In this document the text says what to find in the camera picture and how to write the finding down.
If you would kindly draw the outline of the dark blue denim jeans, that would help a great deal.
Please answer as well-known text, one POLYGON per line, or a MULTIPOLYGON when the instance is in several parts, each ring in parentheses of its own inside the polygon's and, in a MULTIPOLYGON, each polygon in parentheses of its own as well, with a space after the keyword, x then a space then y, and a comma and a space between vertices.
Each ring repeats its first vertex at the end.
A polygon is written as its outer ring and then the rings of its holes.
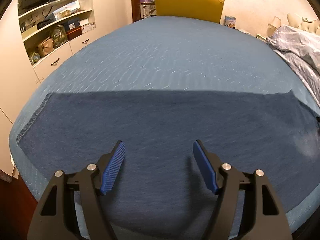
POLYGON ((319 185, 318 113, 293 92, 49 93, 16 140, 44 178, 76 172, 126 146, 100 202, 112 223, 143 235, 199 239, 217 197, 193 157, 201 140, 238 170, 262 169, 285 212, 319 185))

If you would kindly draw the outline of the beige handbag on shelf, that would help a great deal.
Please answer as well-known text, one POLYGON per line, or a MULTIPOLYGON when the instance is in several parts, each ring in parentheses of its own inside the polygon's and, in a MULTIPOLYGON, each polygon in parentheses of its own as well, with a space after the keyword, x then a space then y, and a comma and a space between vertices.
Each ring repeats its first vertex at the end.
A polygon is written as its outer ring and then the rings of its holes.
POLYGON ((37 51, 40 57, 45 57, 46 55, 50 54, 53 50, 53 39, 51 37, 46 38, 37 46, 37 51))

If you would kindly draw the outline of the grey star-print duvet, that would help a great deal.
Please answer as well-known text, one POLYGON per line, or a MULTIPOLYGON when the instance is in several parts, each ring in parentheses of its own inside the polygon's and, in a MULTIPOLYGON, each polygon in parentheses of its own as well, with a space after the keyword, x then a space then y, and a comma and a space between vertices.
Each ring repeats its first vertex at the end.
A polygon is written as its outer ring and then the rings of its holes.
POLYGON ((319 103, 319 36, 282 25, 266 39, 266 43, 289 65, 319 103))

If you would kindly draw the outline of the cream wardrobe with shelves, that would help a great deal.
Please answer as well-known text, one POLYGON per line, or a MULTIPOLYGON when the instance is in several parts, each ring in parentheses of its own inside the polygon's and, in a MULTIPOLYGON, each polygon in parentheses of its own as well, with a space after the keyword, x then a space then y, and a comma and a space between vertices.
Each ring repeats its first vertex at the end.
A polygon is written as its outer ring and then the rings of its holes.
POLYGON ((50 12, 67 8, 75 12, 43 28, 33 25, 25 32, 20 25, 42 19, 44 6, 22 15, 24 4, 12 0, 1 17, 1 171, 11 176, 16 154, 9 147, 16 141, 11 129, 19 116, 27 122, 44 97, 54 93, 84 93, 104 89, 119 89, 116 72, 106 64, 94 65, 93 57, 102 58, 105 36, 132 23, 131 0, 57 0, 49 3, 50 12), (32 64, 30 54, 38 52, 44 41, 54 43, 52 34, 64 23, 88 20, 75 27, 77 36, 60 46, 52 46, 32 64))

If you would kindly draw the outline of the blue quilted bed cover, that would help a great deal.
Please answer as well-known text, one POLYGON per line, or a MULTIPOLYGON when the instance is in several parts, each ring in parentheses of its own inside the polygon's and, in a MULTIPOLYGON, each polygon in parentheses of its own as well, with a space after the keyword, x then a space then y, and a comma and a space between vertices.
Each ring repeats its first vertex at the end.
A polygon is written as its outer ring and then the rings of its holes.
MULTIPOLYGON (((94 92, 293 92, 319 115, 304 83, 266 43, 219 24, 181 17, 147 18, 106 35, 103 50, 105 55, 94 56, 93 63, 105 63, 107 70, 115 71, 120 88, 94 92)), ((17 137, 26 124, 19 116, 11 134, 17 137)), ((10 143, 10 149, 29 191, 40 199, 50 178, 44 178, 30 162, 17 140, 10 143)), ((304 223, 313 223, 318 207, 319 185, 297 207, 285 212, 290 230, 296 232, 304 223)), ((120 239, 168 239, 112 225, 120 239)))

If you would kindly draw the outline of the cream bedside lamp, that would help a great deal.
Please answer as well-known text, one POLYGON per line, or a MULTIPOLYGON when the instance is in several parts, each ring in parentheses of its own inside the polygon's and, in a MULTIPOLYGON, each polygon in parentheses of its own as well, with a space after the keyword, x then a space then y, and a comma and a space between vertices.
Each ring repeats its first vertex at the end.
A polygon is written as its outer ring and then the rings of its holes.
POLYGON ((281 26, 281 19, 274 16, 273 20, 268 23, 268 29, 276 31, 281 26))

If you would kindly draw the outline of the small picture card box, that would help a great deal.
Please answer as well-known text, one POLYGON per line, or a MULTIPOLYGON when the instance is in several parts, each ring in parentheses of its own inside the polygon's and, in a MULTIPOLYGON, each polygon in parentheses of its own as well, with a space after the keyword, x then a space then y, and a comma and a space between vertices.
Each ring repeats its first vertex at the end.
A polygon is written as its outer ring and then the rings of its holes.
POLYGON ((233 17, 233 16, 227 16, 227 15, 225 15, 224 24, 225 24, 226 27, 235 29, 236 18, 233 17))

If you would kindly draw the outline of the yellow padded chair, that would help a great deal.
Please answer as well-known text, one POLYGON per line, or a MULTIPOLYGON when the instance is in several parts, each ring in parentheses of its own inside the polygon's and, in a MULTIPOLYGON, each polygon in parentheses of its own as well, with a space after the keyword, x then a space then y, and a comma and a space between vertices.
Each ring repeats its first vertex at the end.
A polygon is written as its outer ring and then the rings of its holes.
POLYGON ((225 0, 155 0, 156 15, 220 23, 225 0))

